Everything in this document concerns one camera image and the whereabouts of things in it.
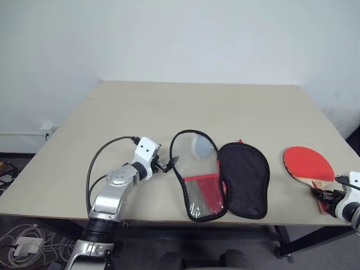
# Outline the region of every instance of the floor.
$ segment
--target floor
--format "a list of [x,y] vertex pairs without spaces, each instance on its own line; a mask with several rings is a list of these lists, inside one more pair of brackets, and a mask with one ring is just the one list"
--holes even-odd
[[[351,142],[348,143],[359,153],[359,130],[357,130]],[[15,165],[24,167],[28,160],[14,160]],[[0,235],[6,233],[14,222],[26,222],[26,219],[17,217],[0,217]],[[310,233],[318,227],[313,226],[288,226],[287,230],[292,240]],[[123,248],[114,258],[115,269],[138,270],[157,269],[161,256],[167,252],[178,252],[184,259],[207,259],[216,260],[227,249],[241,250],[247,256],[254,269],[281,270],[281,269],[317,269],[317,270],[356,270],[360,269],[360,237],[353,235],[341,238],[334,242],[315,247],[314,249],[295,253],[294,263],[287,259],[277,259],[274,256],[274,248],[278,245],[270,241],[250,240],[123,240]],[[0,260],[5,260],[7,252],[0,251]],[[35,264],[30,270],[45,270]]]

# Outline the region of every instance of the white cable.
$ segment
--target white cable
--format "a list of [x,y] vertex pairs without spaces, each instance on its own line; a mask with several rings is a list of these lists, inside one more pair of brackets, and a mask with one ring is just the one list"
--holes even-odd
[[[20,227],[27,227],[22,232],[18,234],[16,238],[10,235],[11,232],[14,230],[20,228]],[[34,254],[29,254],[26,257],[15,257],[14,256],[14,248],[10,248],[7,256],[8,263],[5,263],[0,260],[0,263],[8,268],[24,268],[32,265],[33,263],[37,262],[41,257],[43,257],[43,265],[46,266],[52,262],[55,262],[58,260],[59,256],[60,258],[67,262],[68,259],[64,256],[64,250],[67,249],[67,253],[69,255],[69,249],[74,248],[74,241],[69,240],[65,237],[61,239],[59,243],[54,244],[54,238],[56,237],[56,234],[54,232],[50,232],[48,236],[46,236],[43,229],[38,228],[36,226],[33,226],[31,224],[22,224],[19,226],[16,226],[15,228],[11,229],[9,232],[7,232],[5,235],[0,237],[0,242],[3,241],[6,238],[10,238],[12,240],[12,245],[16,245],[16,241],[21,236],[26,237],[36,237],[36,238],[42,238],[45,240],[44,245],[42,247],[39,247],[38,252]],[[46,261],[46,255],[45,252],[54,252],[55,259],[50,260],[49,262]]]

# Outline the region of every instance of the wooden paddle handle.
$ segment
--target wooden paddle handle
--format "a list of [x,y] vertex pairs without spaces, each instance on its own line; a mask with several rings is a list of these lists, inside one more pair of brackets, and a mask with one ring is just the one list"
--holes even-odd
[[[324,190],[324,186],[321,181],[312,181],[314,188],[319,188],[320,190]],[[319,210],[321,214],[328,214],[326,211],[326,204],[322,201],[317,200],[317,203],[319,205]]]

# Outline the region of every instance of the beige tabletop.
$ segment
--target beige tabletop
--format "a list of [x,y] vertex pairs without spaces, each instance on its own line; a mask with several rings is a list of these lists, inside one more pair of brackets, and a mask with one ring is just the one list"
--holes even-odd
[[[86,219],[86,174],[105,142],[146,136],[162,144],[159,155],[167,162],[171,139],[184,129],[207,133],[218,147],[242,139],[269,162],[266,217],[252,220],[228,212],[215,222],[343,224],[319,213],[310,188],[286,172],[282,153],[291,146],[310,147],[336,174],[360,171],[360,158],[306,93],[293,85],[102,82],[2,195],[0,213]],[[106,148],[93,168],[92,181],[130,162],[135,147],[125,140]],[[174,173],[160,172],[140,182],[128,199],[124,218],[190,221]]]

